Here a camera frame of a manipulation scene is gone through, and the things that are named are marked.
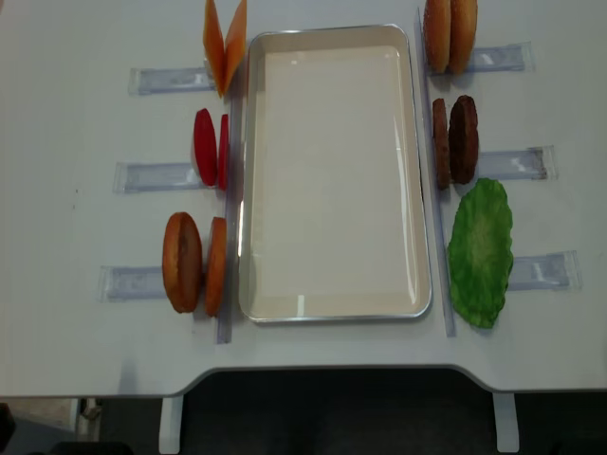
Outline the bun slice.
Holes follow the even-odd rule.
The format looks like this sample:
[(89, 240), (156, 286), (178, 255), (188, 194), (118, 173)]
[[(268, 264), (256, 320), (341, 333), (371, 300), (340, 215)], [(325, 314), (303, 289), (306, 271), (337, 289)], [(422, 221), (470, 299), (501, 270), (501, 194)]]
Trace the bun slice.
[(214, 217), (210, 235), (208, 253), (205, 312), (209, 317), (216, 317), (223, 299), (223, 286), (226, 270), (227, 221)]

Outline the left red tomato slice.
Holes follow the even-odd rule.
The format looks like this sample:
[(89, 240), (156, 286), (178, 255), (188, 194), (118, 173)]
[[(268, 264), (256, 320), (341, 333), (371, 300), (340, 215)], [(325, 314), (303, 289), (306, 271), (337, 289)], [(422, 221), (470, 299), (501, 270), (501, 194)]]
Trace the left red tomato slice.
[(207, 109), (196, 113), (193, 148), (202, 182), (208, 187), (213, 187), (217, 181), (217, 144), (212, 118)]

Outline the left brown meat patty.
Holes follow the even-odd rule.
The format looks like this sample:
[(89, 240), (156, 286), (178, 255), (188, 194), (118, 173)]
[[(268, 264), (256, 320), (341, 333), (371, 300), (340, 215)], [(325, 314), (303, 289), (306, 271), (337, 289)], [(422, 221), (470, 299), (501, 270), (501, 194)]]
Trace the left brown meat patty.
[(439, 190), (451, 183), (450, 146), (446, 105), (443, 99), (432, 102), (432, 139), (434, 146), (436, 182)]

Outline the green lettuce leaf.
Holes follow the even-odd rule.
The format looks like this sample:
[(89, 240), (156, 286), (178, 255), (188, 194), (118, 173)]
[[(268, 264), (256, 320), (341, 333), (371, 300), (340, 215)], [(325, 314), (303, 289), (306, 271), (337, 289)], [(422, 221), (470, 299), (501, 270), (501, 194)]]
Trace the green lettuce leaf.
[(480, 178), (461, 199), (448, 246), (453, 309), (480, 329), (494, 326), (513, 266), (512, 211), (504, 186)]

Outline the right dark meat patty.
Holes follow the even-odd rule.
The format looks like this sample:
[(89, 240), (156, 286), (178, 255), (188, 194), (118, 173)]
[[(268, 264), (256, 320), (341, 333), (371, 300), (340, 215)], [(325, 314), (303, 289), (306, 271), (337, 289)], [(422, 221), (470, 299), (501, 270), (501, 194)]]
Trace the right dark meat patty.
[(449, 145), (451, 178), (466, 185), (475, 174), (479, 155), (477, 111), (468, 95), (460, 96), (451, 108)]

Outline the right orange cheese slice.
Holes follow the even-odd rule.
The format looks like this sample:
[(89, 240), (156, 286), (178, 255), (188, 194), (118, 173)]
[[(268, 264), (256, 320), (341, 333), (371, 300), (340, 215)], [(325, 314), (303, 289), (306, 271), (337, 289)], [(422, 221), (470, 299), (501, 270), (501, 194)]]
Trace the right orange cheese slice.
[(248, 1), (241, 0), (230, 23), (225, 40), (225, 78), (223, 92), (227, 93), (247, 47)]

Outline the orange cheese slice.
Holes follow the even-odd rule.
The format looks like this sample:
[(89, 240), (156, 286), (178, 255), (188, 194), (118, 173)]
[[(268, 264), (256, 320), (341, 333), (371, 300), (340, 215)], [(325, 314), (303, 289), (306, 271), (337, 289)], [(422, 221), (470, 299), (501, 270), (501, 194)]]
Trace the orange cheese slice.
[(217, 94), (219, 98), (222, 98), (225, 93), (225, 48), (218, 13), (213, 0), (207, 0), (205, 3), (203, 46)]
[(225, 40), (225, 78), (223, 92), (227, 93), (247, 47), (248, 1), (241, 0), (230, 23)]

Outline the left orange cheese slice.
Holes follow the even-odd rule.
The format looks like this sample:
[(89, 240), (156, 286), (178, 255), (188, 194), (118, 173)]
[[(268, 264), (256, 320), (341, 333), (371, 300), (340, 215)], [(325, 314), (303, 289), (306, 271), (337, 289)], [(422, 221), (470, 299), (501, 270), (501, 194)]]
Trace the left orange cheese slice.
[(222, 98), (225, 93), (225, 48), (218, 13), (213, 0), (207, 0), (205, 3), (203, 46), (217, 94), (219, 98)]

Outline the white rectangular metal tray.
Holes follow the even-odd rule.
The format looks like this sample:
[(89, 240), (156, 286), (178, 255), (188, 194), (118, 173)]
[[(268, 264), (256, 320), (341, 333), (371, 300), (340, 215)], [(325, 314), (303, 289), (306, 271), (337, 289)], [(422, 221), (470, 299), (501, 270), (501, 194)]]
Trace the white rectangular metal tray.
[(411, 53), (395, 25), (248, 48), (239, 304), (257, 323), (413, 319), (432, 301)]

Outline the brown top bun half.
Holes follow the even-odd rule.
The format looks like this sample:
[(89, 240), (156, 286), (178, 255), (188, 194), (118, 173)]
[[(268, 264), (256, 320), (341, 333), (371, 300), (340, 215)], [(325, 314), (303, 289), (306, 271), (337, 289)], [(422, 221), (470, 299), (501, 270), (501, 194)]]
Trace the brown top bun half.
[(168, 220), (162, 248), (162, 277), (167, 297), (177, 313), (192, 313), (202, 283), (202, 243), (198, 228), (187, 212)]

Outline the left white table leg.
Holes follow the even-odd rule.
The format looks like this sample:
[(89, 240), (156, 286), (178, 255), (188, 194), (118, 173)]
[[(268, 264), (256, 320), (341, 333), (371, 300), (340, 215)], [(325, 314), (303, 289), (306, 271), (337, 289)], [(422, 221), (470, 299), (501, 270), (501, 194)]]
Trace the left white table leg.
[(178, 454), (184, 396), (162, 400), (158, 433), (158, 451), (162, 455)]

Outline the white table leg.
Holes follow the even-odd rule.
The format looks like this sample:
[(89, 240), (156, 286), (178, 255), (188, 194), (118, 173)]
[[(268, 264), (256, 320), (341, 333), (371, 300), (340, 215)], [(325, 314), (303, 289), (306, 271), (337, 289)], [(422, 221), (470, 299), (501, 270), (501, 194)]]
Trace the white table leg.
[(184, 396), (162, 400), (158, 433), (158, 451), (162, 455), (178, 454)]
[(520, 450), (516, 400), (513, 393), (492, 394), (496, 446), (499, 453), (515, 454)]

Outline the left seeded bun half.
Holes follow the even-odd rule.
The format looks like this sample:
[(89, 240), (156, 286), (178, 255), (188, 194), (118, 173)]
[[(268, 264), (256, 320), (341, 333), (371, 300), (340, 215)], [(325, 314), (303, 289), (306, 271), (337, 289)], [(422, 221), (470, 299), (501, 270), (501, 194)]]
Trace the left seeded bun half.
[(435, 72), (446, 71), (451, 49), (451, 1), (427, 0), (423, 35), (428, 65)]

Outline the right plain bun half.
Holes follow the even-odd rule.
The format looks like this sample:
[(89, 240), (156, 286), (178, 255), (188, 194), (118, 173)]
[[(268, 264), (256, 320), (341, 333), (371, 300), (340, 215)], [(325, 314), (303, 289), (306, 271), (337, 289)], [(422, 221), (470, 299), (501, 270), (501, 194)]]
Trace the right plain bun half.
[(477, 29), (478, 2), (451, 0), (451, 41), (449, 70), (462, 74), (469, 63)]

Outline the right white table leg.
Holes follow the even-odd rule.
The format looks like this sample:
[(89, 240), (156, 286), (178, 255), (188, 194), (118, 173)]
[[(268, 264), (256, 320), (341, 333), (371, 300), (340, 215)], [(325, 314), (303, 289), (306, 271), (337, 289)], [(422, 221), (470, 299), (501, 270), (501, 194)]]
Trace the right white table leg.
[(499, 453), (515, 454), (520, 450), (516, 400), (513, 393), (492, 394), (496, 446)]

